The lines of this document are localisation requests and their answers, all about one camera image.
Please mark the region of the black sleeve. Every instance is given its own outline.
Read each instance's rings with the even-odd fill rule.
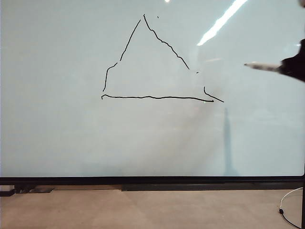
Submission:
[[[301,40],[301,48],[297,55],[282,60],[280,73],[305,82],[305,39]]]

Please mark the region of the black cable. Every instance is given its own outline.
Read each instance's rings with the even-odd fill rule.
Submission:
[[[279,212],[280,212],[280,214],[283,216],[283,218],[284,218],[284,220],[287,222],[287,223],[289,223],[290,225],[292,225],[292,226],[294,226],[294,227],[296,227],[296,228],[299,228],[299,229],[301,229],[299,226],[297,226],[296,224],[293,224],[292,222],[290,222],[285,216],[284,216],[284,210],[283,209],[279,209]]]

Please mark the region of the white cable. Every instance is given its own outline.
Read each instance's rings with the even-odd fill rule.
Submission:
[[[302,188],[302,187],[299,187],[299,188],[297,188],[297,189],[294,189],[294,190],[288,192],[286,195],[284,195],[283,198],[281,199],[281,203],[280,203],[279,209],[282,208],[282,202],[283,202],[284,198],[285,198],[286,196],[288,196],[290,193],[292,193],[292,192],[294,192],[294,191],[297,191],[297,190],[299,190],[299,189],[303,189],[303,188]]]

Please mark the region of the whiteboard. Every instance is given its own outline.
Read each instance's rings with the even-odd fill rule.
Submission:
[[[303,38],[291,0],[2,0],[1,176],[301,176],[305,83],[244,63]]]

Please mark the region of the triangle drawing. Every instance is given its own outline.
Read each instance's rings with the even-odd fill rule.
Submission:
[[[113,71],[114,68],[118,68],[118,66],[121,66],[120,65],[120,62],[124,59],[124,55],[126,53],[126,51],[128,50],[128,47],[130,46],[130,43],[131,43],[131,40],[133,38],[133,35],[134,33],[136,32],[137,28],[139,27],[139,24],[142,22],[142,24],[145,25],[145,27],[148,29],[148,31],[150,32],[150,34],[160,42],[161,45],[164,45],[164,49],[168,48],[169,52],[172,52],[172,56],[177,58],[178,61],[181,62],[182,66],[186,69],[186,71],[189,71],[190,68],[188,66],[188,64],[185,62],[185,60],[183,59],[183,57],[181,57],[176,51],[175,49],[173,48],[173,46],[171,46],[168,42],[162,40],[156,33],[155,30],[153,30],[146,17],[145,17],[145,14],[143,15],[143,18],[140,19],[137,24],[135,25],[130,37],[129,37],[129,40],[125,46],[125,49],[123,50],[118,62],[116,62],[115,64],[113,64],[112,66],[108,67],[107,71],[106,71],[106,76],[105,76],[105,81],[104,81],[104,87],[103,87],[103,93],[105,93],[106,89],[107,89],[107,80],[109,79],[109,76],[111,75],[110,72]],[[146,98],[150,98],[150,99],[186,99],[186,100],[196,100],[196,101],[201,101],[201,102],[214,102],[214,100],[217,100],[217,101],[220,101],[220,102],[223,102],[221,99],[218,99],[210,94],[208,94],[206,91],[205,91],[205,87],[203,87],[203,91],[202,91],[203,94],[209,96],[211,99],[202,99],[200,98],[199,96],[198,97],[192,97],[192,96],[188,96],[188,97],[184,97],[184,96],[168,96],[168,95],[162,95],[162,96],[152,96],[152,95],[139,95],[139,96],[114,96],[114,95],[110,95],[110,94],[103,94],[101,96],[101,99],[107,97],[107,98],[117,98],[117,99],[146,99]]]

